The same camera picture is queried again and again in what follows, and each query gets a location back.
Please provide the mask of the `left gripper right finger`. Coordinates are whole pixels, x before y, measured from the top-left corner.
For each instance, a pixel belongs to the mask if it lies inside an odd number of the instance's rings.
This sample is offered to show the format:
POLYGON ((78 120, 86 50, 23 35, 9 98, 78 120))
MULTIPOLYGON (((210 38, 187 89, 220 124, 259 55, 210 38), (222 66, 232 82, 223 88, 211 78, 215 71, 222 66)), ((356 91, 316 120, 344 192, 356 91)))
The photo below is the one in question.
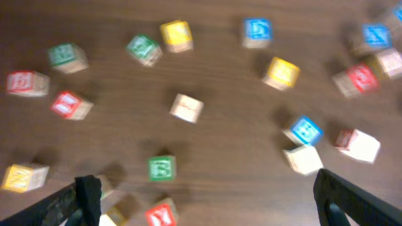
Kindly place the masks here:
POLYGON ((313 186, 321 225, 401 226, 401 210, 343 179, 328 169, 320 169, 313 186))

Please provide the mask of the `yellow S wooden block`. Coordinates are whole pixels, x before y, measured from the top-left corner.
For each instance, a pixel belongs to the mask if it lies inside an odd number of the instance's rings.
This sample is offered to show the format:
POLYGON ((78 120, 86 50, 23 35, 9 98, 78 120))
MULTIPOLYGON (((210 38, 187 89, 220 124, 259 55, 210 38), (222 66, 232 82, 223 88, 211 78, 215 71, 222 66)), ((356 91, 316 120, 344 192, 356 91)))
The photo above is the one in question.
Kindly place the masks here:
POLYGON ((293 88, 300 74, 300 68, 282 58, 273 57, 262 81, 273 88, 284 91, 293 88))

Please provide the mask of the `green R wooden block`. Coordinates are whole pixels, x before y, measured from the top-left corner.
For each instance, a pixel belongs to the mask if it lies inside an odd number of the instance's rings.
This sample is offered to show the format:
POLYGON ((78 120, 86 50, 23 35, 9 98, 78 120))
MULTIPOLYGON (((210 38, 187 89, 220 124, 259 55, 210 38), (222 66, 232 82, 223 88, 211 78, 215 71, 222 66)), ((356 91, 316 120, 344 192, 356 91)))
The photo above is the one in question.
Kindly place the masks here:
POLYGON ((59 72, 70 74, 89 67, 85 52, 75 43, 62 43, 53 46, 47 53, 50 65, 59 72))

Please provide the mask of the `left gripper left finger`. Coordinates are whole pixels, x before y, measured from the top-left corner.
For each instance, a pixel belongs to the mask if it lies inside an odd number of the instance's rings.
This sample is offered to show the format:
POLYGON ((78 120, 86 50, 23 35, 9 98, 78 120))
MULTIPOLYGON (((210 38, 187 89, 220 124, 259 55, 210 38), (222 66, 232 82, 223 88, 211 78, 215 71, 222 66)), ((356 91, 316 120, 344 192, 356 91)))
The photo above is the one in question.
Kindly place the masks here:
POLYGON ((43 200, 1 220, 3 226, 90 225, 101 217, 101 181, 93 175, 75 182, 43 200))

